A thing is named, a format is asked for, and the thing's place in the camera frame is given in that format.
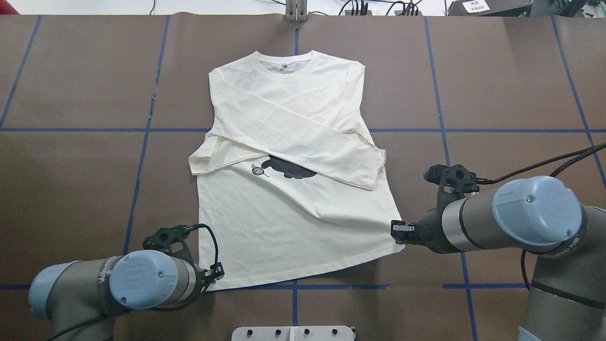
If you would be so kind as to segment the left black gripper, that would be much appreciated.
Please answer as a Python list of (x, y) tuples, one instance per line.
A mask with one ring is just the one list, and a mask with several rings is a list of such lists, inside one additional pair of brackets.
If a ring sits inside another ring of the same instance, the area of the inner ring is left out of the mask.
[(202, 269), (198, 265), (194, 265), (194, 271), (196, 280), (191, 296), (201, 295), (209, 285), (215, 284), (225, 276), (221, 263), (215, 263), (209, 269)]

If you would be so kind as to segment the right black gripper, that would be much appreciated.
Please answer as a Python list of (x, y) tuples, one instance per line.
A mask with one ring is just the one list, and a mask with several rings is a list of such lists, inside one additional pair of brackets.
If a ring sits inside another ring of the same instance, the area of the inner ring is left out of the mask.
[(416, 223), (391, 220), (391, 236), (396, 244), (420, 245), (437, 254), (448, 253), (448, 240), (441, 223), (438, 223), (437, 208), (427, 211)]

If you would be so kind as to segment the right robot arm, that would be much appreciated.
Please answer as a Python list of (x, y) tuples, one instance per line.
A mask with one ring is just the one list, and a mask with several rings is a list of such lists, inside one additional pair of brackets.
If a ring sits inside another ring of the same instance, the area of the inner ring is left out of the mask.
[(520, 341), (605, 339), (605, 210), (554, 177), (517, 179), (475, 196), (441, 192), (416, 223), (393, 220), (397, 244), (438, 254), (517, 248), (537, 256)]

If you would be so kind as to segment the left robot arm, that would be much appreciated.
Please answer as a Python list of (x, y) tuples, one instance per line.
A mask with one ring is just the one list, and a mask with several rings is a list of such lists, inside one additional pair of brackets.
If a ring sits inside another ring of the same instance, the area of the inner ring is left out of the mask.
[(186, 308), (223, 276), (220, 262), (201, 269), (160, 251), (134, 251), (49, 266), (33, 279), (28, 304), (51, 322), (50, 341), (112, 341), (118, 317)]

